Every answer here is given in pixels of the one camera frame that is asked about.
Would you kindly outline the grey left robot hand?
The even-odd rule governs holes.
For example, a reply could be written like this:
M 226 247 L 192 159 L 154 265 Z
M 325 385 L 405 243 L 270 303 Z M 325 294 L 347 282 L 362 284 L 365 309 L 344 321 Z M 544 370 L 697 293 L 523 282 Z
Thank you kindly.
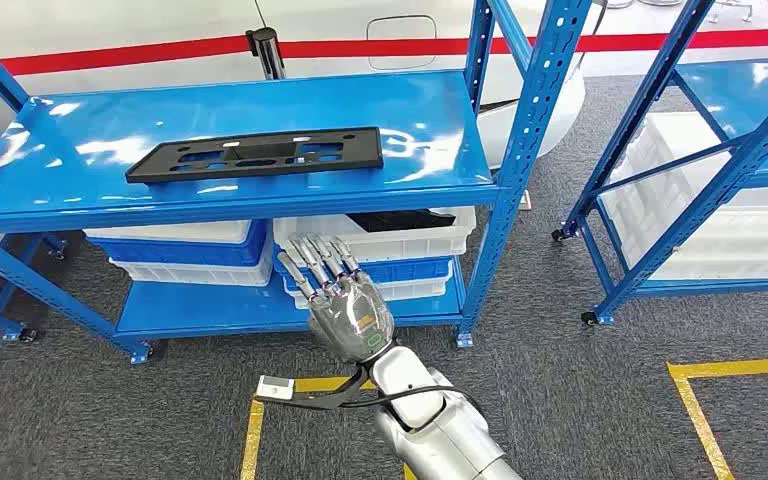
M 314 334 L 344 362 L 368 362 L 391 347 L 393 315 L 348 245 L 319 234 L 294 234 L 289 242 L 314 280 L 287 250 L 278 259 L 307 300 Z

